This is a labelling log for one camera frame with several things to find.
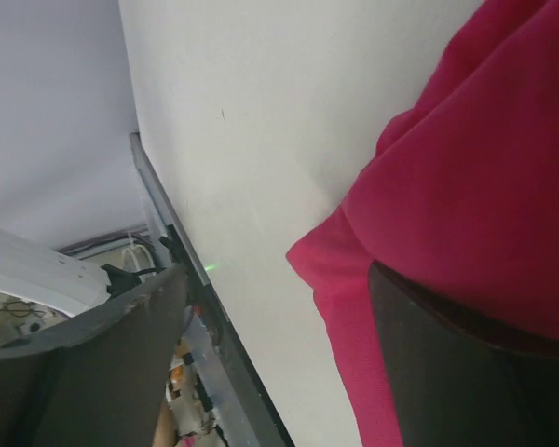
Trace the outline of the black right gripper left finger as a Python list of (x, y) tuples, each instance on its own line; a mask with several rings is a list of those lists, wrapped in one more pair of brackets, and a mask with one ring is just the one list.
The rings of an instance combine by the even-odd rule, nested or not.
[(0, 446), (149, 446), (184, 326), (176, 265), (0, 348)]

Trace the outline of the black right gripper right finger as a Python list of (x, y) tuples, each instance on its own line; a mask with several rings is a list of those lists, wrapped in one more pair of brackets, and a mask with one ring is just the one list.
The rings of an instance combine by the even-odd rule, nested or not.
[(405, 446), (559, 446), (559, 341), (380, 263), (370, 301)]

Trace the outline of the crimson pink t shirt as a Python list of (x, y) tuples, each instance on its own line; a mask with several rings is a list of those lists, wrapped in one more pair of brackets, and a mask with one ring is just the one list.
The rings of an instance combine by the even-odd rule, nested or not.
[(366, 446), (402, 437), (368, 271), (559, 340), (559, 1), (487, 1), (337, 209), (287, 252)]

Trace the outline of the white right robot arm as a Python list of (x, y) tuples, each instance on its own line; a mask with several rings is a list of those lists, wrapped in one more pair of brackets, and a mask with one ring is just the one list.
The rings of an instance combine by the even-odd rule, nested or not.
[[(369, 272), (406, 446), (559, 446), (559, 342)], [(67, 320), (0, 348), (0, 446), (147, 446), (184, 328), (180, 265), (138, 274), (0, 230), (0, 292)]]

